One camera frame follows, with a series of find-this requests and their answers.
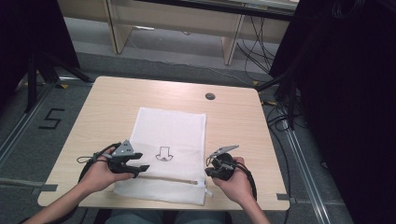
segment black cable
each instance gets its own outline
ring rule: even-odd
[[[212,162],[212,158],[206,158],[206,166],[209,166],[210,162]]]
[[[278,121],[281,121],[281,120],[284,120],[286,118],[286,116],[285,115],[280,115],[280,116],[278,116],[278,117],[276,117],[276,118],[274,118],[274,119],[270,119],[270,120],[267,120],[267,123],[269,124],[269,125],[273,125],[273,124],[270,124],[271,122],[274,122],[274,123],[276,123],[276,122],[278,122]]]
[[[270,118],[271,113],[272,113],[275,109],[277,109],[277,106],[274,106],[274,108],[268,113],[268,115],[267,115],[267,120]],[[291,198],[291,178],[290,178],[289,160],[288,160],[288,157],[287,157],[287,155],[286,155],[285,148],[283,148],[283,145],[282,145],[282,143],[280,142],[279,137],[277,136],[276,132],[275,132],[275,131],[272,129],[272,127],[271,127],[272,125],[277,124],[277,123],[278,123],[278,121],[276,121],[276,122],[273,123],[273,124],[269,124],[268,121],[267,121],[268,130],[273,134],[273,136],[275,137],[276,141],[279,143],[279,146],[280,146],[282,155],[283,155],[283,157],[284,157],[284,159],[285,159],[286,174],[287,174],[287,179],[288,179],[287,193],[289,194],[289,198]],[[289,219],[289,209],[286,211],[285,219],[284,219],[284,222],[283,222],[283,223],[286,224],[286,223],[288,222],[288,219]]]
[[[246,167],[245,164],[241,163],[241,162],[229,162],[229,161],[222,161],[222,163],[231,165],[232,167],[237,167],[239,168],[241,171],[243,171],[246,175],[247,175],[247,180],[250,183],[251,186],[251,192],[253,193],[253,198],[257,201],[257,188],[256,188],[256,183],[254,182],[254,178],[253,175],[251,174],[251,172],[248,170],[248,168]]]
[[[279,143],[283,157],[285,158],[285,163],[286,163],[286,172],[287,172],[287,178],[288,178],[288,189],[287,189],[287,193],[289,194],[289,198],[291,198],[291,178],[290,178],[290,167],[289,167],[289,160],[288,157],[286,156],[286,151],[282,146],[282,143],[280,142],[279,137],[276,135],[275,131],[271,128],[271,126],[268,126],[268,129],[270,130],[270,132],[274,135],[274,137],[276,138],[276,141]],[[288,218],[289,218],[289,209],[286,211],[285,214],[285,220],[284,220],[284,224],[286,224],[288,222]]]
[[[87,216],[87,213],[88,213],[88,208],[85,209],[84,215],[82,216],[82,219],[81,219],[81,221],[79,222],[80,224],[84,223],[84,220],[85,220],[85,217]]]
[[[332,7],[332,15],[342,20],[356,18],[363,11],[364,2],[365,0],[338,0]]]
[[[280,122],[280,121],[284,121],[284,120],[287,120],[288,118],[287,117],[285,117],[285,118],[283,118],[283,119],[280,119],[280,120],[277,120],[274,124],[275,124],[275,129],[278,131],[278,132],[280,132],[280,133],[282,133],[282,132],[285,132],[285,131],[287,131],[288,129],[289,129],[289,124],[287,123],[287,125],[286,125],[286,128],[283,128],[283,129],[280,129],[280,128],[278,128],[277,127],[277,124]]]
[[[262,47],[262,53],[263,53],[263,55],[264,55],[264,60],[265,60],[265,62],[266,62],[266,64],[267,64],[267,67],[269,68],[269,70],[271,69],[271,64],[269,63],[269,61],[268,61],[268,57],[267,57],[267,55],[266,55],[266,53],[265,53],[265,51],[267,51],[267,52],[269,52],[266,48],[265,48],[265,46],[264,46],[264,44],[262,43],[262,41],[260,41],[260,35],[262,36],[262,33],[263,33],[263,31],[262,31],[262,27],[263,27],[263,25],[264,25],[264,19],[262,18],[262,23],[261,23],[261,29],[260,29],[260,31],[257,33],[257,29],[256,29],[256,26],[254,25],[254,21],[253,21],[253,17],[250,17],[250,21],[251,21],[251,24],[252,24],[252,26],[253,26],[253,29],[254,29],[254,33],[256,34],[256,41],[259,41],[259,44],[260,44],[260,46]]]
[[[91,157],[87,157],[87,156],[78,157],[77,158],[77,162],[78,163],[88,163],[89,161],[92,161],[92,162],[104,161],[104,160],[98,160],[98,157],[102,156],[103,153],[105,153],[109,148],[111,148],[111,147],[117,148],[119,146],[120,146],[120,143],[112,144],[112,145],[110,145],[108,147],[105,147],[104,149],[102,149],[99,152],[93,153],[93,156],[91,156]]]
[[[236,46],[242,51],[242,53],[247,57],[247,59],[245,60],[245,72],[247,71],[247,62],[248,62],[248,59],[250,59],[252,62],[254,62],[258,67],[260,67],[260,69],[262,70],[262,71],[264,71],[265,73],[269,73],[269,70],[266,68],[266,67],[264,67],[261,63],[259,63],[255,58],[253,58],[252,56],[250,56],[248,53],[246,53],[242,48],[241,48],[241,46],[239,46],[239,44],[236,44]]]
[[[244,40],[244,39],[242,40],[242,43],[244,44],[244,47],[245,47],[247,50],[249,50],[248,46],[245,44],[245,40]],[[254,52],[254,51],[252,51],[252,53],[255,54],[255,55],[257,55],[257,56],[263,57],[263,58],[265,57],[265,55],[262,55],[262,54],[260,54],[260,53]]]
[[[303,126],[303,125],[299,124],[296,120],[294,121],[294,124],[299,126],[300,128],[308,129],[308,125]]]

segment white towel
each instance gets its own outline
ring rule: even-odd
[[[203,205],[205,202],[205,114],[141,107],[131,145],[143,153],[132,166],[150,165],[114,191],[137,199]]]

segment person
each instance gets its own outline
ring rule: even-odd
[[[111,151],[114,150],[110,148],[106,153],[110,154]],[[233,158],[237,162],[244,163],[243,158]],[[78,204],[83,201],[90,194],[106,189],[111,184],[116,181],[126,180],[134,177],[133,174],[113,174],[107,167],[106,162],[95,162],[87,173],[83,176],[83,178],[66,194],[57,199],[55,202],[51,203],[49,206],[44,207],[38,213],[25,220],[23,223],[49,223],[54,220],[57,220],[61,217],[67,215],[70,211],[72,211]],[[243,210],[247,213],[247,216],[250,218],[251,222],[256,224],[265,224],[270,223],[267,216],[264,214],[260,206],[257,204],[256,200],[253,198],[253,194],[251,191],[251,186],[248,182],[247,176],[244,172],[236,168],[233,176],[228,180],[224,181],[218,178],[213,178],[213,182],[215,185],[221,188],[221,190],[225,193],[225,195],[233,202],[238,203]],[[204,217],[201,214],[195,214],[198,218]],[[218,213],[213,212],[209,216],[210,218],[216,219]],[[109,221],[113,219],[113,221],[117,221],[121,223],[120,220],[125,220],[123,218],[128,218],[123,214],[113,213],[112,217],[110,217]]]

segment cable on floor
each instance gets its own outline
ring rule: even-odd
[[[84,215],[82,216],[81,220],[79,221],[80,224],[84,223],[85,217],[88,214],[88,208],[85,208]]]
[[[248,60],[251,60],[253,63],[255,63],[266,75],[269,74],[271,66],[272,66],[272,62],[275,56],[264,46],[263,44],[263,24],[264,24],[264,19],[261,19],[261,29],[258,32],[255,26],[255,23],[253,21],[253,17],[250,17],[252,26],[254,28],[254,33],[256,35],[256,41],[253,44],[253,47],[250,49],[248,48],[248,46],[245,43],[245,40],[242,40],[242,43],[244,45],[244,47],[246,48],[247,52],[245,52],[241,46],[239,45],[239,43],[236,44],[236,46],[241,50],[241,52],[247,57],[245,60],[245,73],[247,74],[247,77],[249,77],[252,80],[258,81],[258,82],[266,82],[266,80],[259,80],[257,78],[252,77],[247,70],[247,65],[248,65]],[[256,47],[257,43],[259,43],[259,45],[261,46],[262,49],[262,54],[254,52],[254,48]],[[251,56],[251,54],[255,54],[257,56],[263,57],[264,58],[264,62],[265,62],[265,66],[263,64],[261,64],[257,59],[255,59],[253,56]]]
[[[269,119],[269,116],[271,115],[271,113],[272,113],[276,108],[277,108],[277,106],[274,106],[274,108],[270,111],[270,113],[269,113],[268,116],[267,116],[267,120]],[[267,126],[268,126],[269,131],[274,135],[276,141],[279,143],[280,149],[281,149],[282,154],[283,154],[283,157],[284,157],[284,159],[285,159],[286,174],[287,174],[287,179],[288,179],[287,193],[288,193],[288,195],[289,195],[289,198],[291,198],[291,178],[290,178],[289,160],[288,160],[288,157],[287,157],[287,155],[286,155],[285,148],[283,148],[283,145],[282,145],[282,143],[280,142],[279,137],[277,136],[276,132],[275,132],[275,131],[272,129],[272,127],[271,127],[272,124],[270,124],[270,123],[268,122],[268,123],[267,123]],[[283,223],[286,224],[286,223],[288,222],[288,219],[289,219],[289,209],[286,211],[285,219],[284,219],[284,222],[283,222]]]
[[[41,188],[43,187],[44,184],[45,184],[44,182],[35,182],[30,180],[0,178],[0,185],[6,185],[6,186]]]
[[[128,36],[128,41],[131,42],[131,44],[134,46],[134,48],[139,52],[140,57],[141,57],[143,60],[145,60],[145,61],[148,61],[148,62],[151,62],[151,63],[165,63],[165,64],[170,64],[170,65],[182,65],[182,66],[189,66],[189,67],[194,67],[194,68],[207,69],[207,70],[209,70],[209,71],[212,71],[212,72],[214,72],[214,73],[216,73],[216,74],[219,74],[219,75],[222,75],[222,76],[225,76],[225,77],[232,77],[232,78],[235,78],[235,79],[237,79],[238,81],[240,81],[240,82],[242,82],[242,83],[244,83],[244,84],[249,85],[250,87],[253,87],[253,86],[254,86],[253,83],[248,83],[248,82],[242,80],[241,78],[236,77],[236,76],[233,76],[233,75],[221,73],[221,72],[219,72],[219,71],[216,71],[216,70],[213,69],[213,68],[209,68],[209,67],[205,67],[205,66],[199,66],[199,65],[193,65],[193,64],[187,64],[187,63],[169,63],[169,62],[163,62],[163,61],[154,61],[154,60],[150,60],[150,59],[148,59],[148,58],[146,58],[146,57],[144,56],[143,52],[140,50],[140,48],[138,48],[138,47],[134,44],[134,42],[132,41],[131,37],[129,37],[129,36]]]

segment wrist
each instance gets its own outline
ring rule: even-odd
[[[82,198],[86,198],[90,194],[95,193],[95,190],[91,188],[91,185],[86,184],[85,182],[79,182],[77,185],[75,185],[75,189]]]
[[[247,197],[243,197],[241,200],[239,200],[238,204],[244,208],[248,206],[249,204],[257,203],[256,200],[253,198],[253,196],[248,195]]]

